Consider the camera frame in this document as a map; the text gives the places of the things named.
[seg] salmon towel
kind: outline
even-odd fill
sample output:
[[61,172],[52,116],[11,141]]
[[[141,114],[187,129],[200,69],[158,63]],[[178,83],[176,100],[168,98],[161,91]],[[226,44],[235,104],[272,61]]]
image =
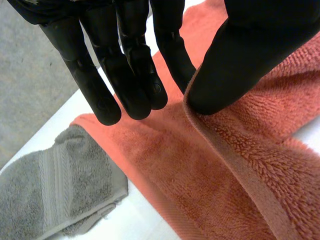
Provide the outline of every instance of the salmon towel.
[[[226,18],[223,0],[185,13],[180,32],[195,66]],[[142,121],[123,110],[114,126],[93,114],[73,124],[182,239],[320,240],[320,157],[291,137],[320,114],[320,34],[211,116],[193,113],[161,55],[153,59],[169,96],[164,109]]]

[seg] robotic hand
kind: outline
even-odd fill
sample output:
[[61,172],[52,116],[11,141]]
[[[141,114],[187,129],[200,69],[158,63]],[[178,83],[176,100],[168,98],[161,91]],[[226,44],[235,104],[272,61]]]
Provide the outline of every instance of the robotic hand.
[[[166,90],[144,36],[149,0],[8,1],[28,22],[40,25],[102,124],[117,123],[121,110],[93,64],[80,23],[131,118],[144,119],[151,110],[162,109],[167,104]],[[196,71],[179,35],[185,1],[151,0],[150,3],[157,44],[174,80],[184,91]]]
[[[8,1],[27,21],[40,24],[101,123],[117,123],[121,111],[93,65],[80,22],[129,116],[140,120],[166,105],[168,97],[144,37],[148,0]],[[235,102],[320,30],[318,0],[224,2],[228,19],[188,95],[188,103],[202,114],[214,114]],[[184,93],[196,70],[179,35],[185,1],[150,3],[159,50]]]

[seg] terry cloth towel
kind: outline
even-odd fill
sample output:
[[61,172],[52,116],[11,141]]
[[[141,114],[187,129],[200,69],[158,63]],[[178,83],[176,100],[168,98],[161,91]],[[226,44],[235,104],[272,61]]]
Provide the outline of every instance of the terry cloth towel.
[[0,240],[42,240],[87,232],[128,195],[128,180],[79,126],[0,175]]
[[[186,11],[181,35],[195,66],[226,18],[223,0]],[[142,121],[122,111],[114,126],[93,114],[73,124],[182,239],[319,240],[320,157],[291,136],[320,114],[320,34],[211,116],[194,114],[161,55],[153,60],[169,96],[164,109]]]

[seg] white table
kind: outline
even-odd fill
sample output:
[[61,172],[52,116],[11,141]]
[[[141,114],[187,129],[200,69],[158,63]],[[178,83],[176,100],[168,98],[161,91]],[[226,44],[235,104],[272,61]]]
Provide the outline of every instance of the white table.
[[[186,7],[199,4],[204,0],[186,0]],[[147,21],[145,34],[151,54],[158,51],[153,32],[153,20]],[[107,77],[99,68],[99,73],[112,90]],[[0,170],[13,161],[34,151],[50,148],[55,138],[79,115],[92,113],[82,93],[78,90],[43,127],[17,152]],[[320,154],[320,116],[302,127],[295,136]],[[56,234],[50,240],[178,240],[179,237],[166,221],[148,203],[139,190],[129,181],[129,195],[113,210],[106,219],[100,220],[88,233],[75,237]]]

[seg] gray washcloth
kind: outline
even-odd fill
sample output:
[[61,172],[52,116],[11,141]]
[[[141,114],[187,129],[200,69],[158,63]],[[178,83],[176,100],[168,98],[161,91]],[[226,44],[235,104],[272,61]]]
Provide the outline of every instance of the gray washcloth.
[[128,195],[128,180],[79,126],[0,175],[0,240],[83,234]]

